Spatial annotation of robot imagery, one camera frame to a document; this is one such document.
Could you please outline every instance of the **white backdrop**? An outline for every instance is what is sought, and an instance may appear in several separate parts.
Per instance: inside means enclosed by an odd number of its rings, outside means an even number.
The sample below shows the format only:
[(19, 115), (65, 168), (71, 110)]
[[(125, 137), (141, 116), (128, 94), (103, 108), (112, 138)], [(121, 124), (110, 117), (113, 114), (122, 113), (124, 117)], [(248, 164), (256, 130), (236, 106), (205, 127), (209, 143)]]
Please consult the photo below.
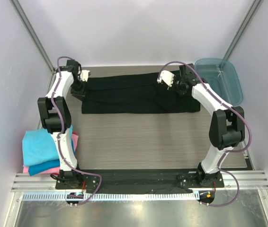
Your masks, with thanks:
[(50, 76), (11, 3), (0, 0), (0, 227), (23, 163), (22, 138), (36, 129), (37, 99), (45, 95)]
[(243, 91), (242, 107), (253, 133), (254, 166), (268, 177), (268, 1), (263, 1), (230, 61)]
[(252, 0), (20, 0), (53, 64), (222, 58)]

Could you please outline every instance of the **white ruler strip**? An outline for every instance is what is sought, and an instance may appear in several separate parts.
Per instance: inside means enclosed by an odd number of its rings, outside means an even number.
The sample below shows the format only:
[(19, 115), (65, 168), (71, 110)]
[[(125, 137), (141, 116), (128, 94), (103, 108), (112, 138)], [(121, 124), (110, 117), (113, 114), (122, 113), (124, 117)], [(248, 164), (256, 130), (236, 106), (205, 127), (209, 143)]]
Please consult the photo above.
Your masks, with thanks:
[[(84, 198), (67, 199), (70, 192), (24, 192), (22, 201), (82, 201), (91, 194), (85, 193)], [(95, 194), (90, 201), (156, 201), (156, 200), (199, 200), (198, 191), (188, 194)]]

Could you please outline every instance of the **plastic bin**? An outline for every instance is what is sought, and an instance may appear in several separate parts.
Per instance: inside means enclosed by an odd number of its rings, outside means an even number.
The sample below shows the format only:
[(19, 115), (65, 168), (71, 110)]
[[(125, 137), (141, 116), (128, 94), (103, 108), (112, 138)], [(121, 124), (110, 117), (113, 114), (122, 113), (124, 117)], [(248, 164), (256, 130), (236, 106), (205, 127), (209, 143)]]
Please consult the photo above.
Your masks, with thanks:
[(234, 66), (226, 60), (206, 58), (195, 63), (195, 70), (210, 87), (233, 106), (242, 103), (243, 95)]

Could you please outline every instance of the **pink towel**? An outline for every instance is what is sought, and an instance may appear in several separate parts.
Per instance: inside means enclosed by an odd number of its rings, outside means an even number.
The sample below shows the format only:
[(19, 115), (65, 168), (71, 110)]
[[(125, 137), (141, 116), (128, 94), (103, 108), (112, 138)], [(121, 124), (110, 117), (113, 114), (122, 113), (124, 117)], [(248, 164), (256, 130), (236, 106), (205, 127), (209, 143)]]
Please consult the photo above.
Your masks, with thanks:
[[(72, 134), (71, 139), (73, 141), (73, 146), (74, 146), (74, 150), (76, 150), (77, 147), (77, 142), (78, 142), (78, 135), (76, 135), (75, 133)], [(48, 170), (45, 170), (39, 174), (58, 174), (59, 173), (60, 168), (59, 167), (55, 167), (55, 168), (51, 168)], [(28, 174), (29, 173), (29, 167), (24, 166), (24, 170), (23, 170), (24, 174)]]

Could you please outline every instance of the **gray floor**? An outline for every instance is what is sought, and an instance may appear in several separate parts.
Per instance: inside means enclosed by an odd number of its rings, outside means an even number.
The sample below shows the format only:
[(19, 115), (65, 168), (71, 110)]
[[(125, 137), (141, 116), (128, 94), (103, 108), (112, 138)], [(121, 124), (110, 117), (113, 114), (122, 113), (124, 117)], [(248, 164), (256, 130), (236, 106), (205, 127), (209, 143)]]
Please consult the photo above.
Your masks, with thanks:
[[(160, 68), (89, 70), (92, 77), (104, 77), (156, 72)], [(210, 147), (211, 117), (204, 108), (198, 113), (179, 114), (82, 114), (79, 100), (68, 95), (66, 101), (79, 135), (76, 157), (81, 168), (196, 168)], [(229, 154), (223, 167), (246, 167), (243, 154)]]
[[(223, 204), (235, 191), (217, 191)], [(77, 208), (64, 201), (21, 203), (16, 227), (268, 227), (257, 190), (243, 190), (233, 204), (207, 207), (197, 201), (91, 202)], [(36, 215), (47, 215), (38, 218)]]

